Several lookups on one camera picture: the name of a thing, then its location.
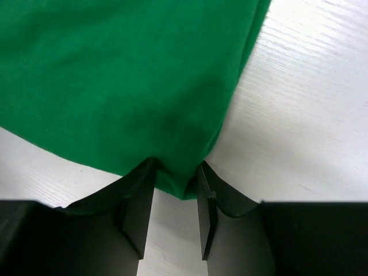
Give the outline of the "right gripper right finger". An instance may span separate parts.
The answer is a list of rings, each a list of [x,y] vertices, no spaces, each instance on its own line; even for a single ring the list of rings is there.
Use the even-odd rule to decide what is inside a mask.
[[[239,219],[258,205],[218,176],[206,161],[196,169],[198,219],[202,260],[207,260],[219,224],[217,212]]]

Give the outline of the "green t-shirt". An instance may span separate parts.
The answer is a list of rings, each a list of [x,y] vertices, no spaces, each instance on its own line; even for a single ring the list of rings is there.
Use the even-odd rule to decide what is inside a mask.
[[[1,127],[182,200],[220,134],[269,1],[2,1]]]

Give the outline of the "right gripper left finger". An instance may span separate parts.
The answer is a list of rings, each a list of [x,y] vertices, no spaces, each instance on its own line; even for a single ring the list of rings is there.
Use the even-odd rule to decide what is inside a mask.
[[[114,226],[142,260],[155,180],[156,159],[147,158],[122,178],[59,210],[71,216],[93,216],[112,210]]]

